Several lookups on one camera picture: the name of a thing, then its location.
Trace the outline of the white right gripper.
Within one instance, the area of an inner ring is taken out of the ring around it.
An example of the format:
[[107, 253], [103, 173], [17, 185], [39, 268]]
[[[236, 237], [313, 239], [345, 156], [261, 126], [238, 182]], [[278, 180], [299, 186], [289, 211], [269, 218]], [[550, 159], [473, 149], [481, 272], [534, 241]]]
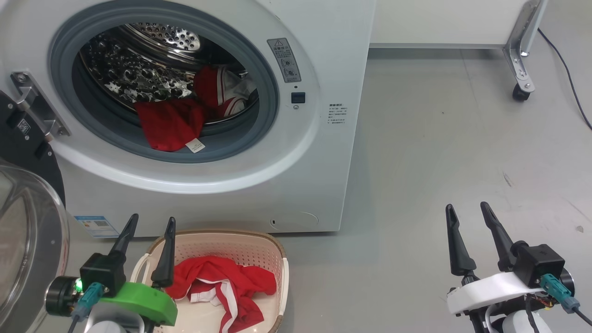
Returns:
[[472, 278], [465, 285], [450, 291], [446, 296], [448, 311], [463, 314], [495, 305], [493, 315], [509, 315], [526, 308], [524, 296], [544, 292], [541, 287], [530, 288], [512, 272], [516, 257], [511, 248], [513, 241], [487, 202], [480, 203], [480, 209], [495, 243], [499, 257], [498, 273], [483, 279], [476, 279], [475, 261], [469, 256], [460, 234], [460, 223], [452, 204], [446, 205], [446, 230], [450, 254], [450, 270], [454, 276]]

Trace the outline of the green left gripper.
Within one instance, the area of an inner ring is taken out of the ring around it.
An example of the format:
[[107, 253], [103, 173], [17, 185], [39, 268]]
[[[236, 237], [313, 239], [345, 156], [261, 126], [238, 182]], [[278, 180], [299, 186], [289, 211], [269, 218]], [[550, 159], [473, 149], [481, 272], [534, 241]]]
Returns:
[[[134, 213], [127, 221], [120, 236], [109, 251], [110, 257], [124, 257], [129, 243], [135, 236], [139, 215]], [[175, 270], [176, 220], [170, 217], [165, 233], [164, 246], [157, 267], [152, 272], [152, 286], [142, 283], [126, 282], [114, 297], [102, 297], [99, 303], [116, 305], [135, 314], [148, 318], [160, 326], [175, 326], [178, 308], [167, 293], [157, 289], [171, 287]]]

